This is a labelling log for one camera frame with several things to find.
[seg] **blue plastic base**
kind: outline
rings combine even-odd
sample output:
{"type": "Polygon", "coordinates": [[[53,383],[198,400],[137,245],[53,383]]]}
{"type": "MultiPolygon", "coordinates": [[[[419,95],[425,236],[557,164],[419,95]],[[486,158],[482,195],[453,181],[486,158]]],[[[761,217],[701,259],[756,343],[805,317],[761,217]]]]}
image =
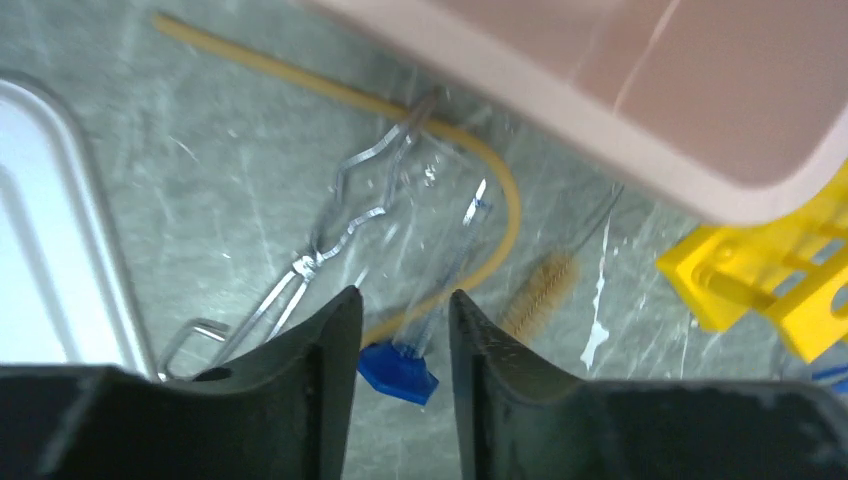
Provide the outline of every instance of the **blue plastic base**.
{"type": "Polygon", "coordinates": [[[439,386],[439,380],[427,370],[423,358],[406,357],[391,342],[371,345],[359,352],[357,369],[374,390],[422,406],[439,386]]]}

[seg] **brush bristles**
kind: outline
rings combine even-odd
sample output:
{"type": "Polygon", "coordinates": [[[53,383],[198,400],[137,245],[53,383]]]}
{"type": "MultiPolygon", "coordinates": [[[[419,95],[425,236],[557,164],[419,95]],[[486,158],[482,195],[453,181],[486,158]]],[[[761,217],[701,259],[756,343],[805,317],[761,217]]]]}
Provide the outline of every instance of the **brush bristles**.
{"type": "Polygon", "coordinates": [[[572,292],[578,275],[577,263],[571,255],[548,255],[513,298],[501,328],[519,342],[529,343],[572,292]]]}

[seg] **metal tongs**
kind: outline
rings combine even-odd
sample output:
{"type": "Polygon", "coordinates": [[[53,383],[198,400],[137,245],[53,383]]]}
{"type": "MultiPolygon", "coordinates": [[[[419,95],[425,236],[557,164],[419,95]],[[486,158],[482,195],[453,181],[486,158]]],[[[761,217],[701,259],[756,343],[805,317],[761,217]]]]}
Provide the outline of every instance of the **metal tongs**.
{"type": "Polygon", "coordinates": [[[322,214],[318,217],[318,222],[309,234],[308,245],[303,249],[303,253],[294,260],[288,269],[284,271],[280,279],[274,284],[265,298],[256,307],[256,310],[247,318],[241,321],[238,326],[228,334],[229,327],[220,322],[215,322],[206,319],[194,319],[186,322],[177,333],[171,338],[162,352],[159,362],[157,363],[157,373],[162,381],[171,380],[174,378],[191,379],[192,377],[180,377],[172,373],[171,362],[176,356],[179,349],[185,345],[186,341],[192,334],[199,334],[210,338],[217,342],[221,342],[221,348],[210,360],[207,368],[214,368],[226,362],[230,356],[244,342],[250,332],[256,328],[259,321],[265,317],[271,306],[286,290],[289,284],[294,285],[299,280],[299,285],[290,297],[289,301],[283,307],[282,313],[277,317],[273,328],[263,339],[265,343],[277,335],[279,335],[285,326],[288,319],[291,317],[309,283],[315,278],[315,274],[327,260],[335,257],[341,252],[344,246],[353,236],[356,229],[363,223],[374,218],[385,215],[392,207],[395,197],[395,189],[397,188],[398,177],[400,175],[400,165],[403,159],[407,156],[413,145],[418,140],[424,124],[433,112],[439,98],[439,89],[433,89],[422,98],[420,98],[410,109],[409,115],[400,123],[393,126],[376,144],[372,147],[363,150],[360,153],[344,160],[336,170],[335,184],[333,185],[333,199],[325,207],[322,214]],[[399,143],[391,156],[389,164],[389,173],[386,179],[385,189],[380,197],[377,205],[368,208],[364,212],[354,216],[347,221],[346,228],[338,237],[334,244],[326,246],[326,237],[328,228],[333,225],[334,217],[340,215],[345,201],[345,180],[351,169],[357,165],[374,159],[383,153],[389,146],[399,143]]]}

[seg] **pink tray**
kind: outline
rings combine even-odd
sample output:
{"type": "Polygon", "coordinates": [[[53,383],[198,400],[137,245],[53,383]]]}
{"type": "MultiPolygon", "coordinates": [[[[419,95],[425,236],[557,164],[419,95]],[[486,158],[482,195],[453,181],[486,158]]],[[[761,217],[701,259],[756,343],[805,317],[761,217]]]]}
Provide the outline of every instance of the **pink tray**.
{"type": "Polygon", "coordinates": [[[307,0],[705,220],[764,223],[848,156],[845,0],[307,0]]]}

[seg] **scratched tabletop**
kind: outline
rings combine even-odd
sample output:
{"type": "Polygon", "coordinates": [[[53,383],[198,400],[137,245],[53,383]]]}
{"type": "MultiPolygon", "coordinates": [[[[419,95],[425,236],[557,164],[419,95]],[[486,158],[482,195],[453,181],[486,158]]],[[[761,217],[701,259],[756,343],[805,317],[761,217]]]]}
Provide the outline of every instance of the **scratched tabletop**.
{"type": "MultiPolygon", "coordinates": [[[[187,319],[234,323],[248,313],[304,246],[338,162],[391,125],[165,38],[150,26],[153,11],[167,9],[395,102],[442,83],[280,0],[6,3],[0,68],[39,80],[82,124],[155,352],[187,319]]],[[[581,270],[573,296],[531,345],[540,355],[588,378],[770,375],[776,339],[763,320],[704,333],[654,267],[694,219],[630,186],[604,215],[599,205],[616,191],[612,179],[452,85],[436,115],[499,152],[522,194],[513,252],[471,292],[484,312],[497,318],[542,256],[586,237],[573,252],[581,270]]],[[[397,211],[364,226],[328,262],[292,324],[351,283],[362,286],[369,326],[404,308],[417,294],[417,275],[440,252],[444,225],[462,215],[482,179],[494,209],[471,261],[497,244],[505,204],[494,177],[456,146],[429,136],[420,143],[403,173],[397,211]],[[380,242],[385,249],[375,248],[380,242]]],[[[379,168],[363,171],[351,192],[367,202],[384,179],[379,168]]],[[[213,349],[189,344],[178,367],[202,368],[213,349]]],[[[345,478],[458,478],[448,354],[442,325],[428,354],[442,383],[423,409],[357,379],[345,478]]]]}

